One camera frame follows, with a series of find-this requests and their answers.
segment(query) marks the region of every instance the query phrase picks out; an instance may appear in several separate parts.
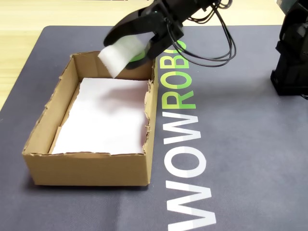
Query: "white letter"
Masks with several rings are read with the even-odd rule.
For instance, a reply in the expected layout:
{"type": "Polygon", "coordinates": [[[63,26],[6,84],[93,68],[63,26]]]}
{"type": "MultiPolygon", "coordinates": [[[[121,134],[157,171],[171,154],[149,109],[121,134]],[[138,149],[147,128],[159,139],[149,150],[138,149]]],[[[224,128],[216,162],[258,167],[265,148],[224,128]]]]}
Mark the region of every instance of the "white letter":
{"type": "Polygon", "coordinates": [[[190,135],[186,136],[177,136],[172,138],[165,138],[164,144],[168,143],[176,143],[176,142],[182,142],[182,141],[189,141],[194,139],[201,138],[201,133],[199,131],[184,129],[184,128],[175,128],[176,126],[181,126],[185,124],[191,124],[191,123],[197,123],[198,117],[192,116],[192,115],[182,115],[182,114],[176,114],[176,113],[169,113],[169,112],[163,112],[164,117],[170,117],[170,118],[180,118],[180,119],[186,119],[178,122],[168,123],[163,125],[163,130],[166,131],[173,131],[173,132],[179,132],[179,133],[186,133],[190,135]]]}
{"type": "Polygon", "coordinates": [[[206,159],[202,152],[200,152],[198,149],[191,147],[176,147],[167,152],[165,156],[165,166],[168,172],[170,172],[174,176],[182,178],[197,177],[204,172],[206,167],[206,159]],[[196,156],[199,160],[198,167],[191,170],[181,170],[174,167],[172,165],[172,158],[180,153],[193,154],[194,156],[196,156]]]}
{"type": "Polygon", "coordinates": [[[209,188],[183,184],[168,180],[166,180],[166,188],[198,193],[167,201],[167,210],[202,217],[195,220],[188,220],[174,224],[169,224],[168,231],[186,231],[203,226],[216,224],[215,213],[204,211],[201,209],[190,208],[182,205],[189,202],[199,201],[212,197],[211,190],[209,188]]]}

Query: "robotic arm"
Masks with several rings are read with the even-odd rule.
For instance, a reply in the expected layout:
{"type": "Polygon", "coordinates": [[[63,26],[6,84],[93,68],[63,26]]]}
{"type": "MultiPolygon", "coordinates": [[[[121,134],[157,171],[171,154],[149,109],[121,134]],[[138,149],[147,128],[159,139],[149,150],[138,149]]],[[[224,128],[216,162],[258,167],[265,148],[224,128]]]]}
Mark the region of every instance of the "robotic arm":
{"type": "Polygon", "coordinates": [[[222,66],[228,63],[235,54],[232,54],[232,44],[234,44],[234,41],[218,12],[218,8],[227,9],[231,4],[232,0],[229,0],[228,4],[222,4],[221,0],[154,0],[150,6],[129,14],[116,24],[106,36],[104,46],[114,44],[123,36],[153,32],[154,36],[147,44],[144,54],[139,56],[138,60],[130,62],[126,67],[127,69],[134,69],[149,60],[155,59],[171,45],[174,45],[177,50],[181,50],[182,53],[188,56],[208,61],[223,62],[223,64],[218,65],[200,64],[202,66],[222,66]],[[203,9],[206,11],[209,7],[212,10],[207,17],[202,19],[192,18],[192,15],[198,10],[203,9]],[[203,58],[184,50],[177,42],[184,35],[182,23],[188,19],[203,24],[209,21],[215,13],[222,22],[228,43],[231,46],[231,51],[220,58],[203,58]]]}
{"type": "MultiPolygon", "coordinates": [[[[227,64],[236,55],[236,46],[218,9],[227,9],[227,4],[221,0],[154,0],[154,2],[123,18],[108,33],[104,45],[114,44],[119,38],[153,32],[143,54],[130,62],[126,69],[134,69],[149,60],[155,59],[171,45],[188,61],[206,67],[219,67],[227,64]],[[198,10],[212,10],[204,18],[192,18],[198,10]],[[184,33],[183,22],[190,20],[205,24],[216,14],[223,26],[229,52],[215,58],[205,58],[182,48],[178,43],[184,33]],[[197,63],[195,59],[213,61],[218,64],[208,65],[197,63]]],[[[277,68],[272,72],[271,81],[279,95],[308,95],[308,1],[307,0],[277,0],[286,17],[280,33],[280,41],[276,50],[281,54],[277,68]]]]}

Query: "light wood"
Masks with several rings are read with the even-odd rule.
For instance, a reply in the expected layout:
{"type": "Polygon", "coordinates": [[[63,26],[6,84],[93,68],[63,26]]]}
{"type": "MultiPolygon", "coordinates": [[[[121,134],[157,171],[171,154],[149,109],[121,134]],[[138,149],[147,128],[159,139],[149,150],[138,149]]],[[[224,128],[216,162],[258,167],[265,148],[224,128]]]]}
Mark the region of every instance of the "light wood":
{"type": "MultiPolygon", "coordinates": [[[[0,0],[0,109],[44,27],[112,26],[150,3],[147,0],[0,0]]],[[[284,18],[273,0],[234,0],[231,8],[220,12],[227,25],[281,25],[284,18]]],[[[198,12],[196,17],[202,15],[203,12],[198,12]]],[[[219,25],[219,21],[213,17],[207,25],[219,25]]]]}

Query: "black wire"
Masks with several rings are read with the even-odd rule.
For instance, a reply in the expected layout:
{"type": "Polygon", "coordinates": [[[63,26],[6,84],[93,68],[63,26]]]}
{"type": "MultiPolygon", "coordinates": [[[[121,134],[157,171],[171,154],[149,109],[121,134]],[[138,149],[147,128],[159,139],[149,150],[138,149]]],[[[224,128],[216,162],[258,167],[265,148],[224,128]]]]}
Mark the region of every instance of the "black wire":
{"type": "Polygon", "coordinates": [[[308,100],[308,95],[302,94],[302,97],[303,97],[305,100],[308,100]]]}
{"type": "Polygon", "coordinates": [[[233,59],[237,53],[237,49],[236,49],[236,45],[235,45],[235,42],[225,24],[225,22],[223,21],[220,13],[218,12],[218,8],[221,8],[221,9],[227,9],[229,8],[230,6],[232,5],[232,0],[229,0],[229,2],[227,4],[222,4],[221,3],[221,0],[218,1],[218,4],[215,4],[215,5],[211,5],[212,7],[212,11],[204,18],[201,18],[201,19],[195,19],[195,18],[190,18],[189,20],[190,21],[193,21],[193,22],[196,22],[196,23],[199,23],[199,24],[203,24],[203,23],[206,23],[208,22],[214,14],[217,15],[221,25],[222,25],[222,28],[223,28],[223,31],[225,33],[225,36],[226,36],[226,39],[228,41],[228,44],[229,44],[229,52],[226,53],[225,55],[223,56],[220,56],[220,57],[214,57],[214,58],[206,58],[206,57],[201,57],[201,56],[198,56],[196,54],[193,54],[191,52],[189,52],[188,50],[184,49],[177,41],[177,39],[175,38],[175,35],[173,34],[173,31],[170,30],[170,24],[167,23],[167,29],[168,29],[168,33],[171,37],[171,40],[172,40],[172,45],[175,47],[175,49],[177,50],[177,52],[183,57],[185,58],[186,60],[188,60],[189,62],[193,63],[193,64],[196,64],[196,65],[200,65],[200,66],[205,66],[205,67],[220,67],[220,66],[224,66],[226,65],[231,59],[233,59]],[[201,63],[197,63],[191,59],[188,59],[186,56],[183,55],[186,54],[188,56],[191,56],[191,57],[194,57],[194,58],[197,58],[197,59],[202,59],[202,60],[207,60],[207,61],[212,61],[212,62],[224,62],[222,64],[218,64],[218,65],[208,65],[208,64],[201,64],[201,63]]]}

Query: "corrugated cardboard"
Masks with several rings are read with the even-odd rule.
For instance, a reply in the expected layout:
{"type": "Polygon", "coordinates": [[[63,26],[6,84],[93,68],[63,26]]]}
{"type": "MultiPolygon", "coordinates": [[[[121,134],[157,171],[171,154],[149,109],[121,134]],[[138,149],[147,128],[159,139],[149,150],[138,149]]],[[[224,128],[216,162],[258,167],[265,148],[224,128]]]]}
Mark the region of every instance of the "corrugated cardboard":
{"type": "Polygon", "coordinates": [[[71,56],[25,144],[23,157],[37,185],[144,186],[150,183],[158,91],[157,70],[153,63],[135,70],[123,70],[117,77],[149,81],[149,91],[144,101],[144,112],[148,118],[144,153],[51,154],[61,126],[78,95],[82,79],[110,78],[97,55],[98,51],[71,56]]]}

